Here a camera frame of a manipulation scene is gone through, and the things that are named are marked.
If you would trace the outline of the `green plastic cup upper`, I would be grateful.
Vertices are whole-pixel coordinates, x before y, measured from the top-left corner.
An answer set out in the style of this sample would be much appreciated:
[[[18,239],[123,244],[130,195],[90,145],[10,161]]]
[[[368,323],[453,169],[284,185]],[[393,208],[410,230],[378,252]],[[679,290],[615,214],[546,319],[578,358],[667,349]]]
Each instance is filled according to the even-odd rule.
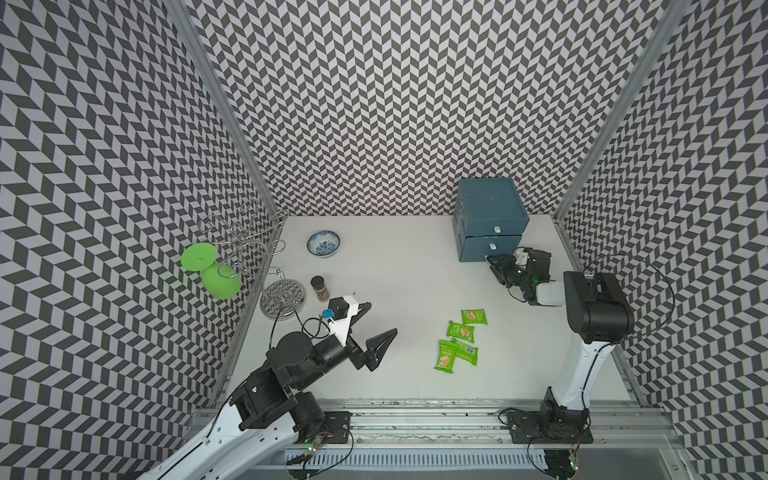
[[[211,243],[196,243],[187,247],[181,255],[181,265],[192,272],[200,272],[213,265],[218,258],[218,249]]]

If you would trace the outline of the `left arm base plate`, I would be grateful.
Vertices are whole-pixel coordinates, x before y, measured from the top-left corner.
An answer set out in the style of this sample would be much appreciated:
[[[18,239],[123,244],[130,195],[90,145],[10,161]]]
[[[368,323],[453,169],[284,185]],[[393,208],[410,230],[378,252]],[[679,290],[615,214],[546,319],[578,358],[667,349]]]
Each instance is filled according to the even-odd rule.
[[[315,438],[319,438],[321,444],[345,445],[350,439],[348,429],[351,420],[350,411],[326,412],[322,419],[312,420],[303,426],[294,444],[309,445]]]

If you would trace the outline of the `aluminium front rail frame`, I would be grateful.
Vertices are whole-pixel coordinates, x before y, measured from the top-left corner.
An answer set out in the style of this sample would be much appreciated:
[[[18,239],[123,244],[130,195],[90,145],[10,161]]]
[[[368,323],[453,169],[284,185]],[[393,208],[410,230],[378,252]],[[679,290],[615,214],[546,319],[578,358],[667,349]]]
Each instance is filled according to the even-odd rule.
[[[353,471],[438,472],[519,470],[537,479],[696,479],[692,461],[659,408],[599,401],[591,413],[592,444],[512,442],[504,414],[534,412],[529,402],[326,400],[330,411],[352,413],[345,445],[323,444],[308,468],[317,479]],[[276,470],[296,478],[303,448],[292,445],[246,472]]]

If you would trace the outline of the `teal three-drawer cabinet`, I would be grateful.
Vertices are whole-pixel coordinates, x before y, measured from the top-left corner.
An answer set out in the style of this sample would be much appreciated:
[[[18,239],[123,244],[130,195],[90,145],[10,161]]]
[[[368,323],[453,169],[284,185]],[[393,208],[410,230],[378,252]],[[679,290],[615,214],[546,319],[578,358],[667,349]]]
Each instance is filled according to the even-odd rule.
[[[458,260],[484,262],[511,253],[529,220],[512,179],[461,179],[452,218]]]

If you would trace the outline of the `green plastic cup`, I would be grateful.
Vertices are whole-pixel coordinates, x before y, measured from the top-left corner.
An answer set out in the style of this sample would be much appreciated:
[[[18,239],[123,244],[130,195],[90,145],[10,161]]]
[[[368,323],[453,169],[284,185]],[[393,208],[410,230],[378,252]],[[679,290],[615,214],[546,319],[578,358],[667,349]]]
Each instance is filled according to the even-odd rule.
[[[187,247],[181,255],[181,265],[192,272],[200,272],[213,265],[218,258],[218,249],[211,243],[196,243]]]
[[[205,290],[216,300],[229,300],[242,288],[240,275],[230,266],[214,263],[201,272]]]

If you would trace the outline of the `blue white porcelain bowl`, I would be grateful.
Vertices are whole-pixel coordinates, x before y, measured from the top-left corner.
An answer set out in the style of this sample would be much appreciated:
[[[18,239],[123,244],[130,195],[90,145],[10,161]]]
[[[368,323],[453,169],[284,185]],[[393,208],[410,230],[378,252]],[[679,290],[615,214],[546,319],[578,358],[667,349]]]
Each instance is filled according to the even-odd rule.
[[[307,240],[307,251],[318,258],[333,256],[341,246],[340,236],[331,230],[322,230],[313,233]]]

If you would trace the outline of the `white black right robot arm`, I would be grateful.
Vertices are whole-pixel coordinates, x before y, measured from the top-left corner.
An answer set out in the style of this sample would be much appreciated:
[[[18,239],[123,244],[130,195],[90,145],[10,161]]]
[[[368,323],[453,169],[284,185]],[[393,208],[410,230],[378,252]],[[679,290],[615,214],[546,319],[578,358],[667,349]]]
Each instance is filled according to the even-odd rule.
[[[592,276],[565,271],[551,277],[551,254],[528,247],[486,258],[496,280],[519,300],[538,307],[560,307],[572,332],[564,366],[555,385],[547,388],[537,424],[541,430],[587,429],[591,391],[597,374],[615,346],[634,330],[634,313],[618,278],[607,272]]]

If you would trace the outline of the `black lid spice jar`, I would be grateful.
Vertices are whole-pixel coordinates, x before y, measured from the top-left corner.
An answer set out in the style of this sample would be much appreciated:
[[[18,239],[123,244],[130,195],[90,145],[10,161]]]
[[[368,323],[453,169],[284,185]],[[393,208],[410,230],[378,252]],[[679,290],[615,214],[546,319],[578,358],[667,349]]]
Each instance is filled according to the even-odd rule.
[[[330,299],[330,293],[322,276],[313,276],[310,280],[310,285],[320,302],[327,302]]]

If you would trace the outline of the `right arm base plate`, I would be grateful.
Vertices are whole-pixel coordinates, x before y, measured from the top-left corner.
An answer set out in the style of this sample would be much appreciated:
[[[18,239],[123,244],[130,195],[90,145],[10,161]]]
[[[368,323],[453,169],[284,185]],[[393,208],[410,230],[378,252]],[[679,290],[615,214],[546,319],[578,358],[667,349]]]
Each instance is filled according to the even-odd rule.
[[[588,445],[594,442],[588,410],[566,410],[552,415],[510,410],[504,417],[514,444]]]

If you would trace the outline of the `green plastic cup lower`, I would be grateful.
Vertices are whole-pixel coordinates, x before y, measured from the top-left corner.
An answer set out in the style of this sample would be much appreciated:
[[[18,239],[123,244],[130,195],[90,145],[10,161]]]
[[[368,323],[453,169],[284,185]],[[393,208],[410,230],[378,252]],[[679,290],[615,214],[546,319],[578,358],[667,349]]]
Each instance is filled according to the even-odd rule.
[[[242,288],[240,275],[230,266],[214,263],[201,272],[205,290],[216,300],[229,300]]]

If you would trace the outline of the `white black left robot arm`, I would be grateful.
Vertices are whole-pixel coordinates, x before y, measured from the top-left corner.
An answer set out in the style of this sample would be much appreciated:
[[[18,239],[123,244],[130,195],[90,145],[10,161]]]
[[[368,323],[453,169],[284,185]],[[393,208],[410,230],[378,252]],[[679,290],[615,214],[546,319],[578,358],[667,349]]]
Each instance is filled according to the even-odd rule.
[[[264,363],[238,384],[213,419],[143,479],[235,479],[294,444],[298,479],[318,475],[310,459],[326,442],[350,442],[348,412],[324,412],[310,386],[344,362],[375,371],[398,335],[390,329],[359,344],[353,326],[371,309],[351,296],[333,298],[305,326],[271,339]]]

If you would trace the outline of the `green cookie packet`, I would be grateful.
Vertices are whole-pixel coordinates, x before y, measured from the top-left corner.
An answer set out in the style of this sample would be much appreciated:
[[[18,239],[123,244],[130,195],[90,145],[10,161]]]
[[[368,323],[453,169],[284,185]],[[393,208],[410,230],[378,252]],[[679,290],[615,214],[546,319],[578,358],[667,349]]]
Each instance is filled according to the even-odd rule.
[[[466,341],[469,343],[475,342],[475,332],[474,332],[474,327],[472,325],[466,325],[466,324],[449,321],[446,335],[448,337],[458,339],[461,341]]]
[[[457,344],[448,340],[440,340],[438,342],[438,347],[438,359],[435,369],[443,373],[452,374],[456,358]]]
[[[464,325],[487,325],[487,315],[483,309],[477,310],[462,310],[461,311],[462,323]]]
[[[455,357],[461,360],[464,360],[471,364],[472,366],[476,366],[478,364],[478,348],[474,345],[468,344],[466,342],[463,342],[459,340],[458,338],[453,338],[451,343],[455,347]]]

